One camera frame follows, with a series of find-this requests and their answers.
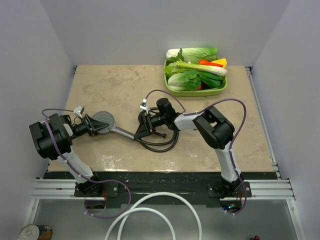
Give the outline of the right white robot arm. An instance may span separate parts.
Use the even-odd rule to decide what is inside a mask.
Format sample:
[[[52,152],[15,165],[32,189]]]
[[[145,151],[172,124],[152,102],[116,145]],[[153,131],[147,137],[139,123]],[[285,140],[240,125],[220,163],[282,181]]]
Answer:
[[[196,113],[179,113],[172,107],[168,98],[161,98],[156,107],[150,108],[144,99],[138,115],[139,126],[133,139],[144,148],[155,153],[170,151],[178,142],[180,131],[197,130],[207,145],[215,150],[221,167],[220,184],[213,189],[219,194],[230,197],[241,190],[241,171],[233,156],[232,141],[235,128],[232,123],[215,107],[211,106]],[[165,138],[156,128],[166,126],[173,131],[172,138],[166,142],[148,142],[143,138],[157,135]]]

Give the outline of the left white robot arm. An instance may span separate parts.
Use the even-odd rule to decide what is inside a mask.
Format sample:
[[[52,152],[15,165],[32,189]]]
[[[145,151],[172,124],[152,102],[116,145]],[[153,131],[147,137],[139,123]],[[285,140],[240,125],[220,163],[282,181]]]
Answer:
[[[94,120],[88,115],[79,124],[73,124],[69,115],[55,113],[46,117],[43,122],[31,124],[29,130],[37,153],[44,159],[65,165],[76,181],[77,191],[86,196],[106,198],[105,184],[77,156],[72,145],[74,139],[85,134],[95,136],[109,126],[108,123]]]

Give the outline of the grey shower head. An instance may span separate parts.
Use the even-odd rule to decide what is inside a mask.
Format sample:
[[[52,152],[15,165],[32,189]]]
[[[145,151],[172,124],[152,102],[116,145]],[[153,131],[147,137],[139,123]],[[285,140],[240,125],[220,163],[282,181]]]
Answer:
[[[107,134],[109,132],[114,132],[118,135],[121,135],[130,140],[134,140],[134,134],[116,126],[114,116],[107,111],[99,111],[92,116],[92,119],[103,124],[106,124],[105,127],[97,131],[98,134]]]

